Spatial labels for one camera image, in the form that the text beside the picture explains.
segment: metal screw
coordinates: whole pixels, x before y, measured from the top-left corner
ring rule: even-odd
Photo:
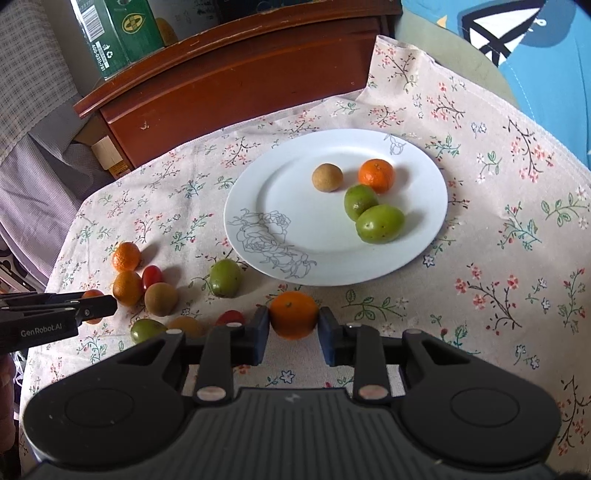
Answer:
[[[203,401],[220,401],[226,397],[222,387],[203,387],[197,390],[197,398]]]
[[[382,385],[364,385],[359,389],[359,396],[364,400],[381,400],[388,396],[388,390]]]

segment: plate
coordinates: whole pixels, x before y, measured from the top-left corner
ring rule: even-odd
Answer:
[[[372,158],[389,161],[397,172],[380,203],[406,215],[401,235],[384,245],[362,242],[344,207],[345,191]],[[323,163],[343,171],[336,192],[312,185],[312,172]],[[446,212],[446,184],[429,156],[394,135],[336,129],[289,140],[257,158],[232,187],[224,224],[236,253],[260,272],[301,285],[341,286],[412,261],[437,236]]]

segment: wooden furniture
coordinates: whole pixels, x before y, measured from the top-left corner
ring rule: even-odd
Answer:
[[[74,107],[99,112],[138,167],[221,127],[365,86],[400,0],[325,0],[207,30],[135,63]]]

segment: human hand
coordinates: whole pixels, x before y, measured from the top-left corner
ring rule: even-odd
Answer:
[[[14,444],[14,375],[15,366],[10,355],[0,356],[0,453]]]

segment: white tablecloth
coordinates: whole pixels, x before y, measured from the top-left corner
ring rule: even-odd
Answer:
[[[449,188],[440,235],[411,264],[378,280],[310,288],[249,268],[237,299],[213,297],[206,281],[212,262],[237,259],[222,215],[236,178],[281,142],[331,128],[382,131],[392,154],[404,155],[394,134],[430,155]],[[591,408],[584,408],[591,403],[590,179],[562,145],[512,106],[424,52],[378,37],[361,93],[191,141],[94,194],[76,216],[48,290],[109,292],[111,253],[119,242],[135,241],[144,265],[159,265],[178,285],[181,300],[171,318],[213,323],[229,309],[248,316],[257,304],[301,288],[343,323],[355,319],[394,336],[419,327],[550,392],[563,416],[550,464],[585,470],[591,456]],[[146,316],[141,306],[120,308],[98,326],[83,325],[78,338],[30,350],[23,403],[45,385],[130,347],[129,327]],[[325,366],[316,335],[289,342],[271,332],[264,364],[237,368],[235,380],[336,387],[350,385],[352,373]],[[402,394],[394,369],[391,382]]]

